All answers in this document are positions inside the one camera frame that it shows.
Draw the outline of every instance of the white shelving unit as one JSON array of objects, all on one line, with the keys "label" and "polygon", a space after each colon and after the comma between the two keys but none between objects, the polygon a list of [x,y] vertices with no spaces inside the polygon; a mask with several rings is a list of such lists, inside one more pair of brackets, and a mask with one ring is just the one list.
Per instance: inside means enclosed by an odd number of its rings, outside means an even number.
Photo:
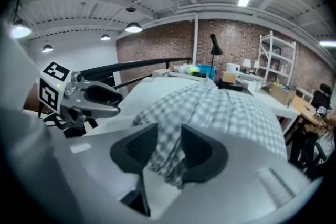
[{"label": "white shelving unit", "polygon": [[[263,43],[269,44],[269,50],[266,50],[264,48]],[[277,53],[273,52],[274,47],[277,47],[277,48],[288,48],[288,47],[292,48],[293,49],[292,58],[289,59],[287,57],[284,57],[280,54],[277,54]],[[265,66],[265,67],[260,66],[260,69],[266,70],[265,77],[264,77],[264,82],[266,82],[268,74],[269,74],[269,72],[271,72],[271,73],[275,73],[275,74],[278,74],[280,76],[283,76],[283,77],[287,78],[287,85],[288,85],[289,82],[290,82],[290,79],[292,77],[292,73],[293,73],[294,61],[295,61],[295,52],[296,52],[296,42],[289,43],[289,42],[284,41],[280,38],[277,38],[277,37],[273,36],[273,31],[271,31],[270,34],[267,35],[267,36],[260,35],[258,60],[260,61],[260,58],[261,58],[262,55],[265,55],[266,58],[267,58],[267,66]],[[285,62],[290,63],[290,65],[291,65],[290,73],[285,74],[285,73],[280,72],[278,70],[272,69],[270,67],[272,59],[277,59],[279,61],[285,61]]]}]

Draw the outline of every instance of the plaid fabric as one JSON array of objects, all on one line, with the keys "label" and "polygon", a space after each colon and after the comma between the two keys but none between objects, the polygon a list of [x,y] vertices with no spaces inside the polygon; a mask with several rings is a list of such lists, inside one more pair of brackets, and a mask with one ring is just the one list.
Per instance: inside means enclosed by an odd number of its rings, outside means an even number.
[{"label": "plaid fabric", "polygon": [[155,122],[159,124],[159,140],[148,167],[177,187],[182,186],[186,170],[180,146],[182,123],[251,139],[287,158],[282,129],[272,110],[251,95],[220,90],[211,80],[165,96],[137,115],[132,125]]}]

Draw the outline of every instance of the green object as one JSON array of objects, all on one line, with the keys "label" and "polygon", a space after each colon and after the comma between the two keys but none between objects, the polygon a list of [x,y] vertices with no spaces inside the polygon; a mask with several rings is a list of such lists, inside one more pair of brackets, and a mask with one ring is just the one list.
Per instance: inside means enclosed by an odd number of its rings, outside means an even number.
[{"label": "green object", "polygon": [[191,75],[193,72],[198,72],[198,68],[197,67],[190,67],[189,68],[189,75]]}]

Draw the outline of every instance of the blue object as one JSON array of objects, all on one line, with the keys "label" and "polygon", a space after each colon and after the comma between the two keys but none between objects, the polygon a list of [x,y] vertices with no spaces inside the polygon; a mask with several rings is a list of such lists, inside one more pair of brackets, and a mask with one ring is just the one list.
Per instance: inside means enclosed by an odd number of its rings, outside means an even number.
[{"label": "blue object", "polygon": [[[210,65],[196,65],[199,68],[200,73],[206,73],[208,77],[210,78],[210,70],[211,66]],[[211,72],[211,78],[214,80],[215,78],[215,72],[216,72],[216,67],[212,66],[212,72]]]}]

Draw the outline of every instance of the brick wall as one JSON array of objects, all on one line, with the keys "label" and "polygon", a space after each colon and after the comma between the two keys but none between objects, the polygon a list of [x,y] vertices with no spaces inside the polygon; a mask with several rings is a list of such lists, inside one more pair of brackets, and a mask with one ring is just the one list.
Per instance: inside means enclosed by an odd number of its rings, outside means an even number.
[{"label": "brick wall", "polygon": [[[217,76],[225,70],[227,63],[241,65],[244,59],[251,59],[254,63],[258,59],[260,35],[267,35],[269,31],[270,29],[263,26],[232,20],[200,20],[197,63],[211,64],[210,34],[216,35],[223,51],[222,55],[214,58]],[[294,41],[276,31],[274,35],[288,42]],[[193,22],[178,22],[150,28],[117,40],[118,62],[165,57],[192,57],[193,40]],[[283,49],[281,54],[291,58],[292,49]],[[144,76],[159,68],[164,68],[164,65],[122,71],[120,72],[121,81]],[[276,77],[275,74],[269,73],[269,80],[275,81]],[[284,77],[278,76],[278,79],[282,83],[287,82]],[[295,67],[290,84],[311,91],[318,89],[321,83],[326,83],[333,88],[335,81],[335,72],[313,51],[297,42]]]}]

